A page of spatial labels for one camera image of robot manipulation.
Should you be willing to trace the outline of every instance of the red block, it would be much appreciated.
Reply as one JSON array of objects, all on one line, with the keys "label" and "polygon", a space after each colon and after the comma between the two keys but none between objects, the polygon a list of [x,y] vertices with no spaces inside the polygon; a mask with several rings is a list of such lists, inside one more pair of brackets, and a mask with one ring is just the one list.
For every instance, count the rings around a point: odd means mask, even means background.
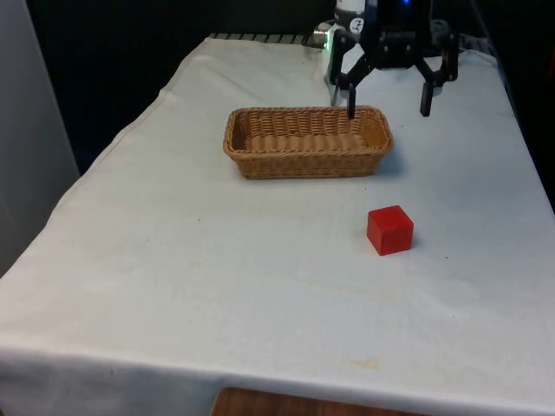
[{"label": "red block", "polygon": [[414,224],[399,205],[368,213],[366,235],[380,256],[410,250]]}]

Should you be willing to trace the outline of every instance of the basket rim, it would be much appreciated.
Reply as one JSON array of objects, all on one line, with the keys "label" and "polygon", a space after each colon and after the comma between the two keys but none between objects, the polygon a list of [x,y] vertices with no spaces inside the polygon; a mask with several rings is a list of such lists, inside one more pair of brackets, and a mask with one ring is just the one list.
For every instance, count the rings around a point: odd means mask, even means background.
[{"label": "basket rim", "polygon": [[326,155],[334,157],[352,157],[352,156],[370,156],[370,155],[384,155],[388,153],[393,147],[393,135],[389,128],[388,121],[383,112],[376,107],[372,106],[356,106],[356,111],[363,111],[365,113],[375,113],[382,122],[382,128],[386,137],[385,143],[382,146],[374,147],[360,147],[356,149],[326,149],[326,150],[272,150],[272,151],[252,151],[244,149],[234,149],[232,147],[232,132],[237,121],[238,115],[242,113],[253,113],[256,111],[265,111],[272,113],[292,113],[292,112],[328,112],[340,113],[346,111],[343,107],[246,107],[238,108],[229,115],[227,126],[225,128],[224,152],[232,159],[252,159],[256,158],[287,158],[299,157],[308,155]]}]

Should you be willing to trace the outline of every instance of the stain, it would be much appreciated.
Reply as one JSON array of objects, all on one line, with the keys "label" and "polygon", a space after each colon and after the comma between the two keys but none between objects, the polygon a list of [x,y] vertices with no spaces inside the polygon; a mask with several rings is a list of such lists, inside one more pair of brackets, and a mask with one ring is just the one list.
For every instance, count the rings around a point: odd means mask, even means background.
[{"label": "stain", "polygon": [[378,361],[373,358],[367,358],[365,360],[354,360],[350,362],[353,366],[363,368],[365,370],[379,370],[380,365]]}]

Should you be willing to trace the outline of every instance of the white wall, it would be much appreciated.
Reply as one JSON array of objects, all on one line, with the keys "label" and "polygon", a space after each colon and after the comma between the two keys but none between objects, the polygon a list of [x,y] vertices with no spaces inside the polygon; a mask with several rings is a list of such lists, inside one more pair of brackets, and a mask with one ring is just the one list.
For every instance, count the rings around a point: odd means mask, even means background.
[{"label": "white wall", "polygon": [[24,0],[0,0],[0,276],[78,177]]}]

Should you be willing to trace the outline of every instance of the wicker basket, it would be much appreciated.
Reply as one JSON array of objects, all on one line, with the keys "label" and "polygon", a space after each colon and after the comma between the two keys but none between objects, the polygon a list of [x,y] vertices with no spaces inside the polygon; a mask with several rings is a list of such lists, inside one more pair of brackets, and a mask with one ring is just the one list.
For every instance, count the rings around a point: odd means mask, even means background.
[{"label": "wicker basket", "polygon": [[225,130],[224,151],[248,179],[367,176],[393,147],[382,112],[357,107],[242,108]]}]

